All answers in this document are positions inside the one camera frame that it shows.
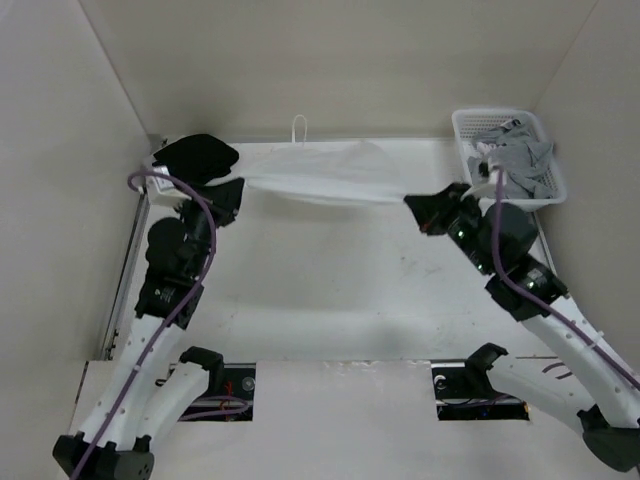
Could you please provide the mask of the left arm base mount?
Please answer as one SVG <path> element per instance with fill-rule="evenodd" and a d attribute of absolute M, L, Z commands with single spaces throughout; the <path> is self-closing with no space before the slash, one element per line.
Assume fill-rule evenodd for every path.
<path fill-rule="evenodd" d="M 250 422 L 256 391 L 255 364 L 226 364 L 222 379 L 210 383 L 179 418 L 182 422 Z"/>

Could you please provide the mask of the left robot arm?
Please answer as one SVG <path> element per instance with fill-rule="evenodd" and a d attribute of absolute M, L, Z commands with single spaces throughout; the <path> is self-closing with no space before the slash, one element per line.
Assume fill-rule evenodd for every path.
<path fill-rule="evenodd" d="M 147 270 L 130 333 L 109 386 L 74 434 L 60 436 L 53 457 L 70 479 L 148 479 L 155 451 L 197 398 L 224 387 L 221 354 L 183 352 L 163 383 L 157 373 L 184 336 L 204 293 L 218 228 L 239 213 L 244 181 L 185 185 L 175 215 L 148 230 Z"/>

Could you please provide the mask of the white tank top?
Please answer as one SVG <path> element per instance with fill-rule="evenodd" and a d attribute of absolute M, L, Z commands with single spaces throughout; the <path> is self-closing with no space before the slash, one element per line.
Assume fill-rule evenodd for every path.
<path fill-rule="evenodd" d="M 391 157 L 367 140 L 323 150 L 296 139 L 266 153 L 242 156 L 230 172 L 207 182 L 219 186 L 243 179 L 247 187 L 316 205 L 396 204 L 408 193 Z"/>

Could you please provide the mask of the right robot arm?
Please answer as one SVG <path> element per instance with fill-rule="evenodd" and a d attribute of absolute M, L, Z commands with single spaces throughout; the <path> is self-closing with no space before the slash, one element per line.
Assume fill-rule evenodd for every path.
<path fill-rule="evenodd" d="M 500 201 L 481 209 L 466 183 L 432 195 L 407 195 L 420 231 L 446 236 L 480 274 L 491 300 L 557 357 L 540 369 L 486 343 L 461 372 L 467 396 L 515 397 L 563 423 L 618 472 L 639 465 L 639 377 L 579 310 L 566 285 L 531 255 L 530 215 Z"/>

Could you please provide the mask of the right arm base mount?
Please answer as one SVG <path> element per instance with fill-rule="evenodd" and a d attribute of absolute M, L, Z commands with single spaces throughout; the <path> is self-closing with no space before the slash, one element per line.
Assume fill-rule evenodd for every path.
<path fill-rule="evenodd" d="M 527 404 L 495 390 L 487 372 L 508 354 L 488 343 L 462 360 L 431 363 L 436 415 L 440 421 L 529 421 Z"/>

